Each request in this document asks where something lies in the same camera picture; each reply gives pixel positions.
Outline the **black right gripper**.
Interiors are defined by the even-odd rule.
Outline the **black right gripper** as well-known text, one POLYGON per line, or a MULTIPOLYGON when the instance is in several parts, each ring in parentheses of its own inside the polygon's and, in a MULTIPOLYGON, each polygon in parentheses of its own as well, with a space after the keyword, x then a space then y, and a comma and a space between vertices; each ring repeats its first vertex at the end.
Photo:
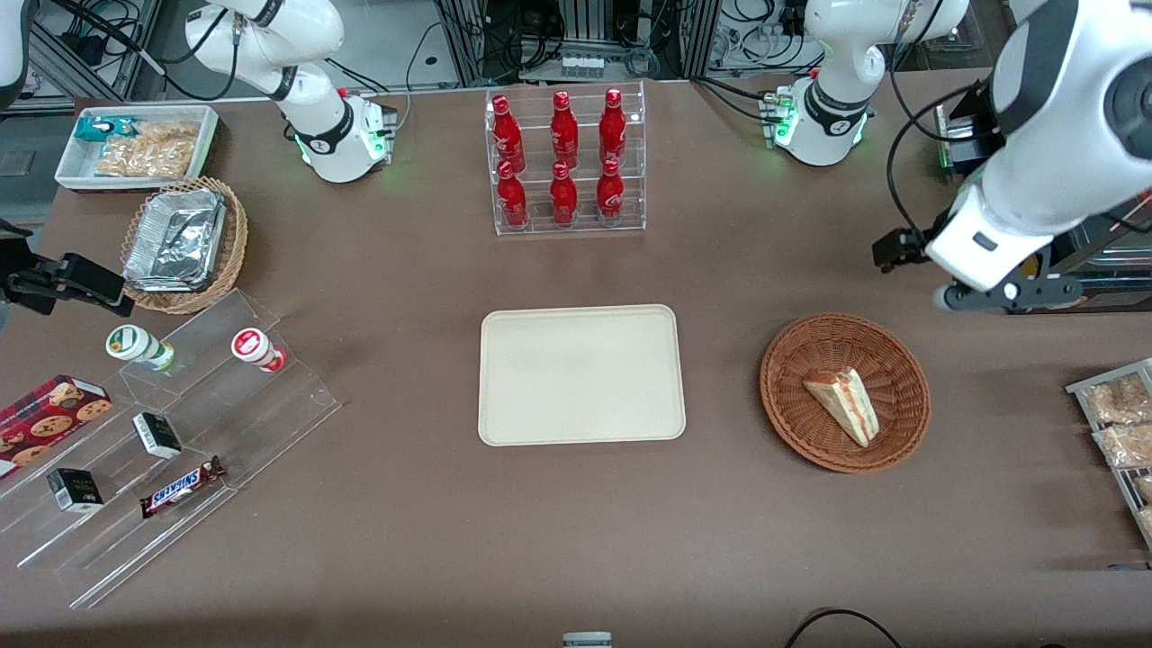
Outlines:
POLYGON ((47 297, 53 301, 82 301, 119 317, 132 314, 132 297, 126 294, 123 276, 79 254, 63 254, 56 261, 1 261, 3 302, 41 312, 40 269, 47 276, 47 297))

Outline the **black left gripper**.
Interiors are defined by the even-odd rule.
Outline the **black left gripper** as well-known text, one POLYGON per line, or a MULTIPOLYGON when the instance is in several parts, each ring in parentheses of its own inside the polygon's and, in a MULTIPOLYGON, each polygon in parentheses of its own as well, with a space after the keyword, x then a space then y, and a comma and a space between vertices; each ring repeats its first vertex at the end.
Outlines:
POLYGON ((873 266, 881 274, 890 274, 899 266, 930 263, 932 259, 927 255, 927 244, 932 233, 933 229, 890 229, 872 243, 873 266))

